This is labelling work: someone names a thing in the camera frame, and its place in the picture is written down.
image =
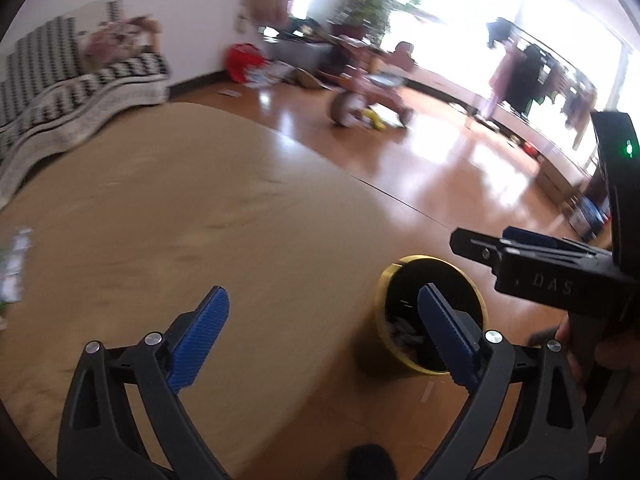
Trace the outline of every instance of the trash can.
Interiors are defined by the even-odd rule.
[[[482,330],[487,326],[484,299],[464,272],[432,256],[406,256],[380,276],[372,315],[356,340],[356,362],[367,374],[449,373],[418,314],[418,292],[428,283],[438,287],[453,309],[467,312]]]

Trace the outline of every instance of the metal screw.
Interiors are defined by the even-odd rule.
[[[162,341],[162,334],[158,332],[152,332],[151,334],[147,334],[145,336],[145,343],[149,346],[157,345]]]
[[[551,339],[546,342],[546,347],[549,348],[552,352],[559,352],[562,350],[562,345],[556,341],[555,339]]]
[[[484,338],[489,343],[498,344],[502,341],[502,334],[497,330],[489,330],[486,334],[484,334]]]
[[[86,344],[84,351],[88,354],[95,354],[100,349],[100,343],[97,341],[91,341]]]

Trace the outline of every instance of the couch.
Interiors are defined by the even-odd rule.
[[[15,43],[0,82],[0,208],[40,160],[85,142],[120,111],[167,99],[169,69],[144,52],[83,73],[79,38],[122,18],[122,0],[58,16]]]

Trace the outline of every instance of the black shoe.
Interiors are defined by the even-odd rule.
[[[376,444],[354,447],[349,452],[347,480],[398,480],[389,453]]]

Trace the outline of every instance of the wooden floor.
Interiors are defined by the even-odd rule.
[[[220,95],[220,89],[238,90],[242,97]],[[509,225],[572,235],[534,183],[535,161],[482,126],[466,128],[466,117],[449,105],[411,90],[403,94],[417,110],[414,122],[408,130],[391,127],[382,132],[337,128],[326,115],[331,92],[285,84],[263,90],[217,84],[178,100],[220,108],[273,128],[281,134],[284,148],[289,139],[300,142],[444,227],[424,232],[412,220],[415,216],[389,206],[389,219],[406,238],[408,254],[444,254],[449,232],[458,226],[492,235]],[[497,294],[488,268],[470,264],[465,271],[485,297],[491,328],[501,330],[511,342],[522,344],[530,332],[559,321],[558,311]],[[510,391],[481,461],[497,452],[516,394],[516,388]],[[291,413],[289,424],[240,478],[340,479],[346,451],[375,442],[389,450],[399,477],[411,479],[437,448],[465,398],[465,391],[449,378],[379,383],[358,374],[348,358],[338,359],[318,379],[306,405]]]

